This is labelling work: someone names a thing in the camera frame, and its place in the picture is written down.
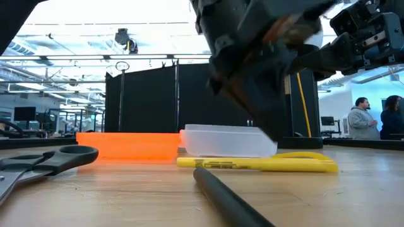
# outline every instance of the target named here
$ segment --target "orange plastic box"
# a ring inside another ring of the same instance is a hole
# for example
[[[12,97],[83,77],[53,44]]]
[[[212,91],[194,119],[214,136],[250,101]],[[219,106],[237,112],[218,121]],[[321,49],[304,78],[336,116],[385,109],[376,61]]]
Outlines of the orange plastic box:
[[[178,133],[81,132],[76,140],[97,148],[98,161],[172,161],[180,143]]]

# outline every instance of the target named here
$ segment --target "woman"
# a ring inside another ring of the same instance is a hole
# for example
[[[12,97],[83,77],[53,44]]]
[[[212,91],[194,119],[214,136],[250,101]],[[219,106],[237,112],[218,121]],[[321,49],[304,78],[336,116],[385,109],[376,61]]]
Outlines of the woman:
[[[384,104],[384,111],[381,113],[383,126],[380,131],[380,138],[383,140],[401,140],[404,137],[404,121],[398,108],[400,100],[400,96],[392,95]]]

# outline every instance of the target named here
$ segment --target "man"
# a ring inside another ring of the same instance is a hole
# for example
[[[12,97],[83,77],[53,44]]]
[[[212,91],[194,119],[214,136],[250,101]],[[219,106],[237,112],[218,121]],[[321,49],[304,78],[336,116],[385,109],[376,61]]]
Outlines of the man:
[[[348,114],[349,136],[352,139],[380,139],[377,121],[368,113],[371,109],[365,97],[358,98]]]

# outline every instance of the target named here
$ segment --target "scissors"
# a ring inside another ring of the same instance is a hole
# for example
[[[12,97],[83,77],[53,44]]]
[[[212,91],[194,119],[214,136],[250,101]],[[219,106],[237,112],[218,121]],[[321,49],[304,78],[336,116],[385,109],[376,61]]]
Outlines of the scissors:
[[[17,183],[54,176],[95,161],[98,150],[88,146],[66,146],[44,154],[22,155],[0,160],[0,205]]]

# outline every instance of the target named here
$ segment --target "white wall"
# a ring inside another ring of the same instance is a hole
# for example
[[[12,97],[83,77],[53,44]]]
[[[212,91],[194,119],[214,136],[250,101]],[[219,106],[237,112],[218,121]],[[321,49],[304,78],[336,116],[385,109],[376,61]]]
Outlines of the white wall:
[[[383,111],[381,103],[382,99],[389,97],[390,95],[404,96],[404,84],[398,81],[390,81],[388,77],[377,79],[365,84],[353,84],[352,85],[352,100],[356,101],[359,97],[366,97],[371,104],[371,110],[369,113],[373,119],[379,123],[377,128],[381,130],[380,114]]]
[[[354,80],[362,80],[365,77],[360,76]],[[335,120],[341,120],[341,131],[343,131],[342,119],[349,114],[356,99],[366,97],[371,104],[370,115],[377,120],[377,128],[381,130],[380,114],[383,111],[382,99],[390,95],[404,96],[404,84],[399,81],[390,81],[389,77],[380,78],[365,84],[347,83],[343,88],[330,88],[331,93],[319,93],[319,112],[320,117],[334,117]],[[328,126],[321,126],[321,130],[330,130]]]
[[[352,92],[350,85],[346,84],[341,88],[332,88],[331,93],[319,94],[319,112],[320,117],[334,117],[335,120],[340,120],[340,126],[343,137],[348,136],[343,130],[343,118],[348,116],[350,109],[353,106]],[[338,131],[338,126],[321,126],[322,131]]]

